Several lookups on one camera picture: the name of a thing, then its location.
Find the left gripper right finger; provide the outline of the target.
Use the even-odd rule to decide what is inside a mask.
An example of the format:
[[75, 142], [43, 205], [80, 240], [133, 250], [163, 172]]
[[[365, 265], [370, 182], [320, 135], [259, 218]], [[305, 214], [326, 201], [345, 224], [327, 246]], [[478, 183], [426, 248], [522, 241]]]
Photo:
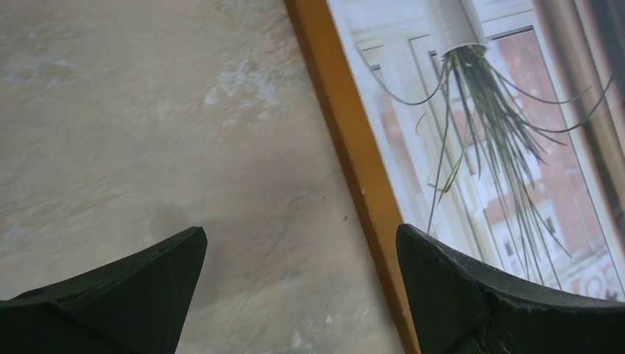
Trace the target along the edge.
[[396, 233], [423, 353], [622, 353], [624, 304], [523, 280], [416, 227]]

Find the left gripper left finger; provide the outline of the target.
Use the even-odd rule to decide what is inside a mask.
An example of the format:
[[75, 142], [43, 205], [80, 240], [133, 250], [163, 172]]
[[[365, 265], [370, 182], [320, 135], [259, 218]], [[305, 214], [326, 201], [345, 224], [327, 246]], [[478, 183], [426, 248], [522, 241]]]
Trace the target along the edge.
[[3, 353], [173, 353], [207, 249], [194, 226], [1, 302]]

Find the plant photo print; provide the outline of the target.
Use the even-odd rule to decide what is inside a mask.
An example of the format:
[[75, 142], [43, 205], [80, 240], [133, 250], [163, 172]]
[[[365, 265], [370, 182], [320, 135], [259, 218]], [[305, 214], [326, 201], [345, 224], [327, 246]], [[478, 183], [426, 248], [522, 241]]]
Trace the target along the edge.
[[624, 300], [624, 3], [330, 1], [406, 223]]

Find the wooden picture frame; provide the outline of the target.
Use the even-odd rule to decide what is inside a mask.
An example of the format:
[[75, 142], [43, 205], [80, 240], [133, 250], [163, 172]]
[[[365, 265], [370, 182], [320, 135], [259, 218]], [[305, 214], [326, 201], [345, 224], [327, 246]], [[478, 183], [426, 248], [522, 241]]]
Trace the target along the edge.
[[286, 1], [404, 353], [419, 343], [397, 259], [399, 208], [326, 1]]

